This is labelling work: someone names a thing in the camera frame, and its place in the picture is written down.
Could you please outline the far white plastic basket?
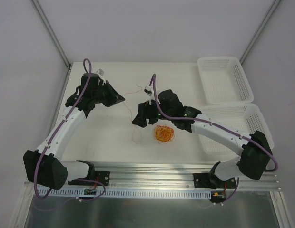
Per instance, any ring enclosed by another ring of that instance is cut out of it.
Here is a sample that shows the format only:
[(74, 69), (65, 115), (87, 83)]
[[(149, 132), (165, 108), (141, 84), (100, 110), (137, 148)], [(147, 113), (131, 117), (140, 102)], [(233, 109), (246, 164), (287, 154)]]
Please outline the far white plastic basket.
[(253, 92), (237, 58), (202, 57), (197, 67), (208, 104), (253, 102)]

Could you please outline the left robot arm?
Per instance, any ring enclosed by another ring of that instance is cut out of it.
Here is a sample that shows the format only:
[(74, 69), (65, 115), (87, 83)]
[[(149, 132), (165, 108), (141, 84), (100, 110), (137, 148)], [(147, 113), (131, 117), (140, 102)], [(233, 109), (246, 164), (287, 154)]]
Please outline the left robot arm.
[(34, 186), (59, 190), (66, 182), (81, 181), (90, 185), (96, 179), (92, 163), (84, 160), (63, 162), (61, 159), (75, 130), (97, 104), (111, 107), (125, 100), (103, 74), (101, 69), (96, 73), (85, 73), (80, 86), (67, 99), (59, 123), (36, 150), (25, 152), (23, 160), (27, 178)]

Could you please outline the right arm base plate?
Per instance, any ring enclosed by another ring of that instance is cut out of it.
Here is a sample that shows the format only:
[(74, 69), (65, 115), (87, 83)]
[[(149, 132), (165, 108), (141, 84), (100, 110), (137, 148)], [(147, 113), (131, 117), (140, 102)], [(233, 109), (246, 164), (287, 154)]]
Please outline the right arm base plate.
[(237, 181), (235, 178), (228, 180), (220, 180), (216, 176), (211, 176), (208, 173), (194, 173), (193, 174), (194, 187), (198, 189), (210, 188), (210, 189), (234, 189)]

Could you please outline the red orange wire ball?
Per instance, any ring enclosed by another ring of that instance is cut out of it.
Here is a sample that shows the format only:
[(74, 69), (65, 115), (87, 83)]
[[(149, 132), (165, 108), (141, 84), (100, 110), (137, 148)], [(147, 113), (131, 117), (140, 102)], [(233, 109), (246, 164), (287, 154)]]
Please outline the red orange wire ball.
[(175, 137), (175, 131), (173, 128), (166, 125), (157, 125), (154, 128), (154, 138), (159, 143), (171, 142)]

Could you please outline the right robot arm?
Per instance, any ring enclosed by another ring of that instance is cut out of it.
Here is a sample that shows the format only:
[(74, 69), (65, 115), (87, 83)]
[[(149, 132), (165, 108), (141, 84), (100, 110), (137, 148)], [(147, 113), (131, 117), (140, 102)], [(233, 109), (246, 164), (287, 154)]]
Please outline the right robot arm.
[(184, 106), (172, 90), (153, 92), (146, 86), (149, 100), (138, 105), (134, 125), (145, 128), (158, 120), (168, 120), (176, 128), (210, 138), (232, 150), (237, 157), (217, 162), (208, 173), (198, 178), (205, 188), (221, 188), (231, 178), (246, 176), (259, 180), (267, 172), (273, 154), (264, 133), (240, 133), (238, 130), (214, 122), (200, 110)]

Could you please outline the left aluminium frame post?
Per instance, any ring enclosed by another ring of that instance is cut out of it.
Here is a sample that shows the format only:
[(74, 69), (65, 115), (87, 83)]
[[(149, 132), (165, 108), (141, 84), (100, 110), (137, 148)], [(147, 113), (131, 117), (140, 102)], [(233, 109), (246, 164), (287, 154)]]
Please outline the left aluminium frame post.
[(60, 55), (60, 58), (62, 59), (65, 67), (67, 69), (70, 69), (71, 68), (71, 63), (70, 61), (68, 60), (68, 57), (65, 53), (65, 51), (63, 50), (62, 48), (62, 45), (60, 44), (60, 41), (55, 33), (55, 31), (53, 30), (50, 22), (49, 22), (49, 19), (40, 3), (39, 0), (30, 0), (33, 8), (35, 9), (38, 17), (40, 18), (41, 20), (41, 23), (43, 24), (47, 34), (49, 35), (56, 51), (58, 52), (58, 54)]

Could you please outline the right aluminium frame post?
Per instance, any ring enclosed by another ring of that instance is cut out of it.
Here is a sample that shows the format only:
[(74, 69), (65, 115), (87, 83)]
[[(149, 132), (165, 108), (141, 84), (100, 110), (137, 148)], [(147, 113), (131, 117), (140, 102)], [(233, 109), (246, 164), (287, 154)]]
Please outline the right aluminium frame post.
[(266, 11), (265, 15), (263, 16), (261, 22), (259, 23), (257, 29), (255, 30), (253, 36), (251, 37), (248, 45), (246, 46), (241, 58), (240, 58), (240, 64), (243, 65), (247, 58), (249, 57), (250, 53), (258, 43), (259, 39), (261, 38), (264, 30), (270, 23), (272, 17), (274, 16), (275, 12), (280, 7), (283, 0), (273, 0), (271, 2), (271, 5), (269, 6), (268, 10)]

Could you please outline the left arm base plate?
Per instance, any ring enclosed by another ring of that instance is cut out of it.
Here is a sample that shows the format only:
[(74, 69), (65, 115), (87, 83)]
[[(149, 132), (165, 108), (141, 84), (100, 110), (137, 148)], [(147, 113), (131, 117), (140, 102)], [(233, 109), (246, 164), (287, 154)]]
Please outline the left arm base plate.
[(109, 171), (95, 171), (93, 180), (102, 183), (104, 186), (109, 185), (110, 172)]

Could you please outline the aluminium mounting rail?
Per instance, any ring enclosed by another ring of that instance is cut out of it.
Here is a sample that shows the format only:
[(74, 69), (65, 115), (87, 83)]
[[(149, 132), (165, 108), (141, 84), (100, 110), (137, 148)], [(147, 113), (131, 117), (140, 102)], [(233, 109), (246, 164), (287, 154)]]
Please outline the aluminium mounting rail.
[[(93, 162), (97, 171), (109, 171), (109, 187), (119, 189), (193, 190), (194, 173), (208, 172), (211, 164), (144, 164)], [(276, 173), (260, 180), (240, 177), (238, 191), (282, 191)]]

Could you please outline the aluminium frame post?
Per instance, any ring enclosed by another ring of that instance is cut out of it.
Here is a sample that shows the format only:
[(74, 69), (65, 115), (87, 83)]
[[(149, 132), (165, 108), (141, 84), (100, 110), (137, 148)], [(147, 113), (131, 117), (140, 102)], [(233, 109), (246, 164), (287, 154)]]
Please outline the aluminium frame post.
[(71, 68), (71, 63), (70, 61), (68, 60), (68, 57), (65, 53), (65, 51), (63, 50), (62, 48), (62, 45), (60, 44), (60, 41), (55, 33), (55, 31), (53, 30), (50, 22), (49, 22), (49, 19), (40, 3), (39, 0), (30, 0), (33, 8), (35, 9), (38, 17), (40, 18), (41, 20), (41, 23), (43, 24), (47, 34), (49, 35), (56, 51), (58, 52), (58, 54), (60, 55), (60, 58), (62, 59), (65, 67), (67, 69), (70, 69)]
[(269, 6), (268, 10), (266, 11), (265, 15), (263, 16), (261, 22), (259, 23), (257, 29), (255, 30), (253, 36), (251, 37), (248, 45), (246, 46), (241, 58), (240, 58), (240, 64), (243, 65), (247, 58), (249, 57), (250, 53), (258, 43), (259, 39), (261, 38), (264, 30), (270, 23), (272, 17), (274, 16), (275, 12), (280, 7), (283, 0), (273, 0), (271, 2), (271, 5)]

